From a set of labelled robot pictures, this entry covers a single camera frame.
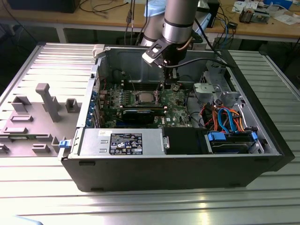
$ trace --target blue plastic clip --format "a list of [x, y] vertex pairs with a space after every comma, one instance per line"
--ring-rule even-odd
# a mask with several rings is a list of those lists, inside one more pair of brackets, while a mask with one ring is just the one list
[[209, 141], [226, 141], [226, 136], [224, 133], [210, 132], [207, 136]]
[[255, 141], [258, 139], [257, 134], [255, 132], [252, 132], [251, 135]]
[[69, 149], [69, 148], [71, 148], [71, 146], [72, 146], [72, 142], [73, 142], [73, 139], [63, 140], [63, 141], [60, 141], [60, 143], [59, 143], [58, 146], [59, 146], [60, 148]]

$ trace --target robotic arm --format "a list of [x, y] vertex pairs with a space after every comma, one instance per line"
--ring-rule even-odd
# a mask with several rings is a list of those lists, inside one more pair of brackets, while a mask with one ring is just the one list
[[154, 0], [148, 4], [148, 23], [144, 32], [143, 46], [150, 48], [142, 55], [150, 65], [163, 69], [165, 79], [177, 79], [177, 68], [165, 66], [178, 65], [186, 56], [187, 46], [192, 40], [192, 30], [197, 7], [207, 11], [201, 22], [209, 21], [208, 5], [199, 0]]

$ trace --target power supply label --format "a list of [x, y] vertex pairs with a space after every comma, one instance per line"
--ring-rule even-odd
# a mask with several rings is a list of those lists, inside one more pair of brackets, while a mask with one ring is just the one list
[[111, 134], [111, 155], [142, 155], [142, 134]]

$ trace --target wooden table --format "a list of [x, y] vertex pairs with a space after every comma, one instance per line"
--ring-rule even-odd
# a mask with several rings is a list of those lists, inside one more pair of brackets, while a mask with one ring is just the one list
[[[93, 5], [107, 2], [109, 1], [93, 0]], [[239, 14], [230, 13], [232, 9], [230, 4], [233, 4], [234, 0], [221, 0], [221, 2], [223, 3], [222, 8], [224, 9], [225, 14], [230, 18], [230, 21], [238, 23], [235, 38], [295, 42], [300, 36], [299, 24], [286, 25], [273, 18], [269, 20], [268, 24], [239, 23]], [[108, 6], [98, 7], [98, 10], [114, 7], [122, 3], [122, 0], [116, 0]], [[94, 13], [84, 12], [79, 8], [73, 14], [67, 14], [59, 12], [12, 10], [9, 5], [7, 5], [7, 7], [11, 14], [23, 25], [54, 27], [58, 33], [60, 42], [65, 43], [68, 41], [64, 33], [65, 28], [124, 31], [130, 4], [109, 10], [106, 14], [107, 18]], [[84, 3], [82, 7], [86, 10], [91, 10], [89, 2]], [[145, 5], [136, 4], [134, 31], [140, 31], [145, 22], [143, 16], [144, 8]], [[300, 11], [300, 7], [292, 6], [291, 10]], [[0, 3], [0, 23], [17, 24], [17, 22], [6, 12], [2, 3]], [[215, 22], [213, 28], [206, 29], [210, 38], [219, 36], [223, 31], [224, 29], [219, 21]]]
[[[238, 27], [234, 38], [239, 39], [252, 39], [252, 40], [266, 40], [266, 41], [286, 41], [296, 42], [300, 37], [300, 24], [295, 23], [293, 25], [287, 25], [283, 22], [270, 18], [268, 23], [242, 23], [239, 22], [238, 13], [233, 13], [231, 10], [235, 0], [221, 0], [222, 9], [229, 21], [237, 23]], [[300, 11], [300, 7], [294, 4], [290, 8], [291, 11]], [[224, 31], [219, 20], [215, 21], [213, 28], [207, 28], [205, 32], [209, 33], [210, 38], [216, 38], [220, 36], [220, 33]]]

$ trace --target motherboard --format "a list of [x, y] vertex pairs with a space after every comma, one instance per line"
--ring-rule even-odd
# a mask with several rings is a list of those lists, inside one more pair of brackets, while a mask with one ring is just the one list
[[187, 92], [110, 84], [92, 100], [90, 126], [95, 128], [191, 127], [185, 106]]

